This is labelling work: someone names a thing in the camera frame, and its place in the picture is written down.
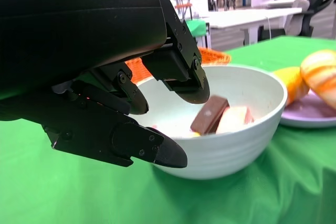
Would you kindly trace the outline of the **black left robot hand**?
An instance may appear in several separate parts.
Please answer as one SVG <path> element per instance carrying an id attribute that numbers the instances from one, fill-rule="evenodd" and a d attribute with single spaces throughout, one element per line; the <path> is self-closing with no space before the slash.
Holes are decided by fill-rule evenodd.
<path id="1" fill-rule="evenodd" d="M 170 0 L 1 0 L 1 120 L 40 124 L 58 151 L 184 168 L 175 141 L 132 118 L 149 111 L 134 58 L 183 100 L 208 100 L 201 54 Z"/>

